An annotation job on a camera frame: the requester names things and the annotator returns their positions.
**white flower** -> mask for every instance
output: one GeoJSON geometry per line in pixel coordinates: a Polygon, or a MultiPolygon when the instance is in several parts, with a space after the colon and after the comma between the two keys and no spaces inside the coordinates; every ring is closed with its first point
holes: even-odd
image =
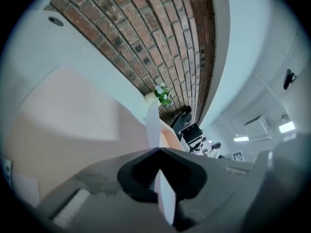
{"type": "Polygon", "coordinates": [[[161,95],[163,93],[163,89],[161,87],[156,87],[155,89],[158,92],[158,94],[161,95]]]}

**potted plant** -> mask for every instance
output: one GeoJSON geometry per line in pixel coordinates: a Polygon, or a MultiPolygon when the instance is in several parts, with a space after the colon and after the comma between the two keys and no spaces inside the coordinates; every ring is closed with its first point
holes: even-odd
{"type": "Polygon", "coordinates": [[[169,99],[170,90],[166,87],[165,83],[161,83],[155,87],[155,90],[151,93],[148,93],[145,96],[145,100],[147,104],[151,104],[154,100],[158,99],[158,106],[161,104],[163,106],[168,107],[173,103],[171,99],[169,99]]]}

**recessed light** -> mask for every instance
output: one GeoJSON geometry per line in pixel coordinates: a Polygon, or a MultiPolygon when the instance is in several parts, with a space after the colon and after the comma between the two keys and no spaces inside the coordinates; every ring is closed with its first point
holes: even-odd
{"type": "Polygon", "coordinates": [[[281,133],[285,133],[285,132],[292,131],[292,130],[296,129],[296,127],[292,121],[285,123],[285,124],[279,126],[278,128],[280,129],[281,133]]]}
{"type": "Polygon", "coordinates": [[[245,141],[249,141],[249,138],[247,136],[244,136],[244,137],[234,138],[233,140],[235,142],[245,142],[245,141]]]}

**black object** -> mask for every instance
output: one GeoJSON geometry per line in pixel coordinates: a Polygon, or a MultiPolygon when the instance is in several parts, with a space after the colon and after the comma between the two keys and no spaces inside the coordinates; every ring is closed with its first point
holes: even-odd
{"type": "Polygon", "coordinates": [[[287,90],[287,88],[293,82],[295,77],[296,77],[296,75],[290,69],[286,70],[286,74],[285,74],[285,78],[284,78],[284,85],[283,85],[284,90],[287,90]]]}
{"type": "Polygon", "coordinates": [[[160,169],[176,194],[173,226],[178,231],[186,230],[196,222],[184,215],[178,203],[194,198],[205,185],[207,174],[200,165],[165,148],[155,148],[123,165],[118,171],[118,181],[134,200],[157,203],[154,182],[160,169]]]}
{"type": "Polygon", "coordinates": [[[200,137],[203,134],[202,130],[200,130],[199,126],[196,123],[185,128],[181,133],[184,134],[183,137],[187,143],[193,141],[194,139],[200,137]]]}
{"type": "Polygon", "coordinates": [[[175,134],[178,134],[179,131],[181,131],[186,122],[191,121],[191,107],[187,106],[185,110],[183,110],[174,120],[174,122],[171,124],[171,128],[174,130],[175,134]]]}

